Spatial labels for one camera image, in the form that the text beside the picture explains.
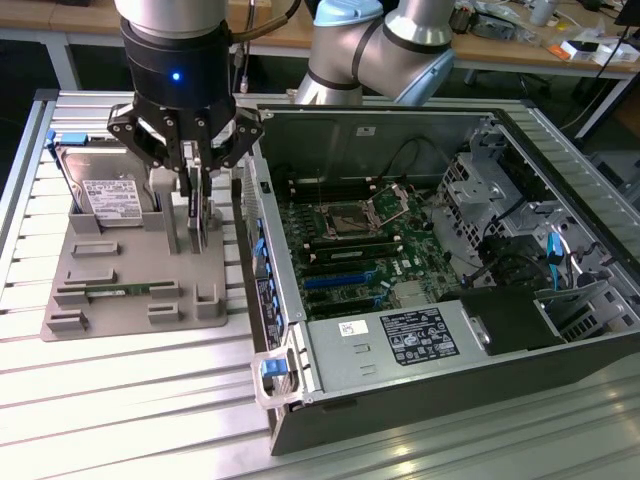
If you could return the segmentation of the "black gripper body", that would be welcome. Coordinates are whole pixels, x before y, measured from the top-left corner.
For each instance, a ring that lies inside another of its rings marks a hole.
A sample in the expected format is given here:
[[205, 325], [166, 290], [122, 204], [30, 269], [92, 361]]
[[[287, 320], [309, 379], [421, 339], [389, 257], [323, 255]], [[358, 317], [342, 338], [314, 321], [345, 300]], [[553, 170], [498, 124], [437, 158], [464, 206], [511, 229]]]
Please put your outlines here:
[[229, 29], [192, 38], [161, 38], [131, 21], [121, 23], [133, 85], [134, 112], [162, 135], [167, 159], [178, 161], [177, 144], [194, 141], [203, 167], [219, 169], [222, 155], [212, 140], [233, 120], [229, 87]]

